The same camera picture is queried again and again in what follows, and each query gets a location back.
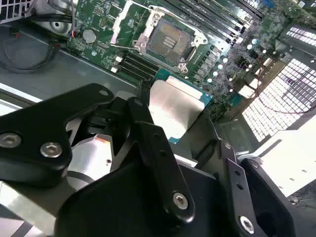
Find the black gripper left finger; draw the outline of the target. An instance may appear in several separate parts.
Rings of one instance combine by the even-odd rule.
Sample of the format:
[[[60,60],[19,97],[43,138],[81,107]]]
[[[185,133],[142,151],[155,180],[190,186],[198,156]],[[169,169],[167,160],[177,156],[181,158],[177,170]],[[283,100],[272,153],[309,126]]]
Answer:
[[[195,203],[163,129],[153,122],[140,98],[122,100],[91,83],[0,118],[0,178],[26,185],[51,187],[65,176],[72,145],[83,139],[92,117],[106,119],[104,133],[113,139],[121,163],[141,164],[143,180],[153,189],[150,199],[167,220],[188,224]]]

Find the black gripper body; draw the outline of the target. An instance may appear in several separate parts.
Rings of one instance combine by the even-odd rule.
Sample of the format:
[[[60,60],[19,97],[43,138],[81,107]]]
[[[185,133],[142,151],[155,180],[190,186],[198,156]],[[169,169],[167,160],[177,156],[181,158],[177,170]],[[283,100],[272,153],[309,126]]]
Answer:
[[[230,237],[218,181],[178,164],[145,105],[129,103],[131,146],[119,167],[74,193],[55,224],[58,237]]]

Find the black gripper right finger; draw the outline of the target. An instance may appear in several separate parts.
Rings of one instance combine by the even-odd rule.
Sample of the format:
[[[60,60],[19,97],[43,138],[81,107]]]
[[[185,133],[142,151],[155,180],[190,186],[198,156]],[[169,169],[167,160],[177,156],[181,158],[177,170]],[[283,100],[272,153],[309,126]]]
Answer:
[[[224,219],[236,237],[299,237],[301,223],[286,197],[259,163],[238,161],[232,145],[221,139],[205,112],[179,115],[185,133],[177,154],[195,161],[195,168],[214,176]]]

